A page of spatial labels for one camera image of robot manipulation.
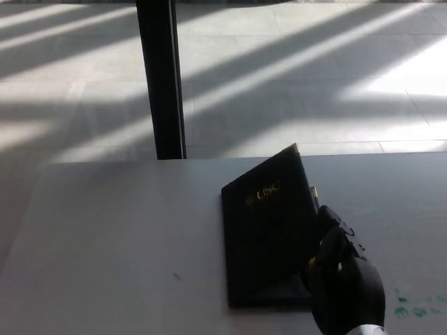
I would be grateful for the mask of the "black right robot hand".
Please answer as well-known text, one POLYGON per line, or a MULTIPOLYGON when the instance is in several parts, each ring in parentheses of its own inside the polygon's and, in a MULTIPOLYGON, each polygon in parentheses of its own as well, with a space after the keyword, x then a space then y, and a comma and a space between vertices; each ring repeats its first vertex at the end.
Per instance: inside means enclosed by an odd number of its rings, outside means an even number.
POLYGON ((386 296, 356 234, 331 208, 316 215, 317 250, 302 279, 322 334, 385 334, 386 296))

